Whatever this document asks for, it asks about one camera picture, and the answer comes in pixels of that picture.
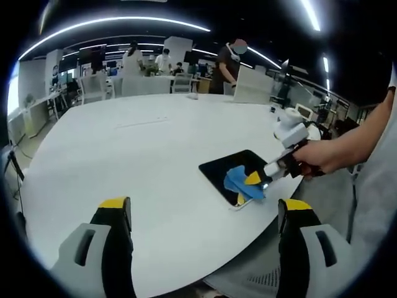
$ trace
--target monitor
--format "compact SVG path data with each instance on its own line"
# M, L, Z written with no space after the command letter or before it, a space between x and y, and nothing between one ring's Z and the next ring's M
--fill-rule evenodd
M84 64L89 64L91 63L91 49L90 48L86 48L84 50L81 50L79 52L79 64L80 65L84 65Z
M109 61L106 63L107 67L113 68L113 67L117 67L117 62L116 61Z
M60 61L60 66L59 66L58 72L63 73L64 71L73 70L75 68L77 68L77 56L72 55L72 56L63 58Z
M199 63L199 56L194 52L186 52L184 62L188 63L189 65L194 65Z

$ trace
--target white chair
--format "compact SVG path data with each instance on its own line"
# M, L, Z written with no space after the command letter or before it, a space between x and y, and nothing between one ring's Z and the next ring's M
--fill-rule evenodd
M193 75L188 73L178 73L174 79L172 93L190 93Z
M106 75L103 73L79 78L81 86L81 104L104 101L106 99Z
M311 119L313 118L314 111L309 109L308 107L305 107L301 104L297 104L295 106L295 110L297 110L302 115L302 117L307 121L311 121Z

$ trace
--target gray chair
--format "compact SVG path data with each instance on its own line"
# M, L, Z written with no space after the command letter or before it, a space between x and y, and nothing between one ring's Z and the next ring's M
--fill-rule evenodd
M192 89L193 75L188 73L178 73L174 79L172 93L190 93Z

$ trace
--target round table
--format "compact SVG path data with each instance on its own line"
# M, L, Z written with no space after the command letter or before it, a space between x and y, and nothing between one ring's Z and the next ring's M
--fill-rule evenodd
M21 188L27 234L46 268L98 205L132 200L132 276L138 297L174 291L242 252L277 216L301 178L283 178L263 201L230 206L199 165L245 149L264 160L283 147L269 106L232 97L123 97L71 108L43 140Z

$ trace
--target hand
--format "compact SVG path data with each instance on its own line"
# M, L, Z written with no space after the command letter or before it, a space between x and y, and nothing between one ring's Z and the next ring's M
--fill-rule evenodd
M337 167L337 146L335 140L310 141L293 154L297 161L303 162L302 175L312 178L310 166L319 166L326 173L332 173Z

